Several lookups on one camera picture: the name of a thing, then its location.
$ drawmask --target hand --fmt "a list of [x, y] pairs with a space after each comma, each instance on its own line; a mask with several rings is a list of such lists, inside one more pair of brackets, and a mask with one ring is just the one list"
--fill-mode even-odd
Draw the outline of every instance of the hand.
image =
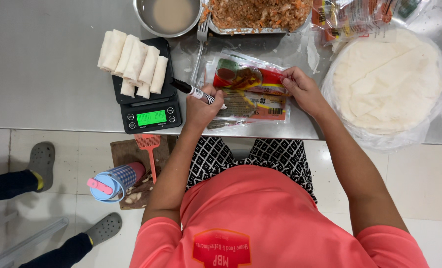
[[214, 97], [212, 104], [207, 104], [193, 96], [186, 97], [186, 123], [183, 129], [201, 135], [206, 126], [213, 120], [224, 104], [223, 93], [208, 84], [201, 89]]
[[320, 93], [317, 83], [299, 67], [285, 70], [281, 81], [299, 106], [313, 118], [317, 119], [324, 112], [331, 110], [330, 105]]

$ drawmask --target stainless steel table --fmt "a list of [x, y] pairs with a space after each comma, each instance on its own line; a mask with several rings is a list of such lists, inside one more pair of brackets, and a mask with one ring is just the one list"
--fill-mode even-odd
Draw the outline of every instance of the stainless steel table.
[[[442, 0], [432, 1], [410, 29], [431, 37], [442, 49]], [[130, 0], [0, 1], [0, 128], [124, 132], [111, 77], [96, 67], [104, 33], [111, 29], [141, 39], [154, 37], [137, 21]], [[300, 38], [300, 34], [215, 36], [206, 54], [220, 49], [222, 40], [240, 52], [312, 73], [306, 52], [297, 51]], [[175, 76], [188, 81], [197, 52], [195, 29], [169, 42]], [[321, 82], [331, 50], [318, 51], [319, 73], [313, 78]], [[184, 111], [183, 95], [181, 100]], [[180, 131], [178, 127], [160, 133]], [[296, 105], [290, 124], [216, 135], [322, 139], [313, 119]], [[442, 144], [441, 116], [432, 122], [426, 142]]]

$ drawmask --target cutting board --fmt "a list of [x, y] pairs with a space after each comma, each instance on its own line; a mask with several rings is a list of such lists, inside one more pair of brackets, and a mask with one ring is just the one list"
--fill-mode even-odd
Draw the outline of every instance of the cutting board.
[[[153, 149], [153, 159], [155, 159], [156, 174], [159, 176], [165, 167], [171, 151], [175, 147], [176, 137], [162, 135], [160, 146]], [[145, 208], [148, 204], [151, 190], [153, 189], [152, 170], [150, 168], [150, 158], [148, 151], [140, 150], [135, 140], [110, 143], [112, 150], [113, 166], [118, 167], [132, 162], [140, 162], [145, 166], [146, 172], [133, 187], [127, 190], [125, 198], [119, 202], [121, 210]]]

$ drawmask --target gray crocs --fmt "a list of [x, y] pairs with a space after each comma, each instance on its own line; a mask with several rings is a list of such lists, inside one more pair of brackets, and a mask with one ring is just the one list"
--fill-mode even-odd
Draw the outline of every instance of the gray crocs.
[[85, 232], [92, 238], [93, 247], [114, 237], [122, 228], [122, 218], [118, 213], [110, 213]]
[[44, 182], [44, 186], [42, 187], [42, 189], [36, 192], [44, 192], [51, 188], [54, 179], [52, 175], [54, 159], [55, 149], [52, 143], [38, 143], [32, 148], [31, 158], [29, 160], [29, 165], [27, 169], [37, 172], [39, 175], [41, 175], [42, 181]]

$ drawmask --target pink shirt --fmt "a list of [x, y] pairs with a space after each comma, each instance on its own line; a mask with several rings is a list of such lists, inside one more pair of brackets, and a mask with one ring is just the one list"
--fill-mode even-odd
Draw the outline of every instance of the pink shirt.
[[164, 217], [145, 222], [130, 268], [428, 267], [410, 234], [373, 226], [353, 237], [270, 168], [237, 166], [195, 185], [181, 219], [183, 230]]

